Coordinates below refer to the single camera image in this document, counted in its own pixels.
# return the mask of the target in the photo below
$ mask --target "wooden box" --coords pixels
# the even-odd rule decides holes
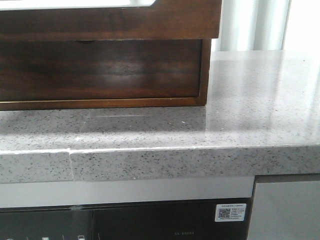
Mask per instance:
[[[0,110],[201,106],[221,0],[0,11]]]

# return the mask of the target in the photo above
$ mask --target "label sticker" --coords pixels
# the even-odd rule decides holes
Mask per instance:
[[[247,204],[217,204],[215,222],[242,222],[245,220]]]

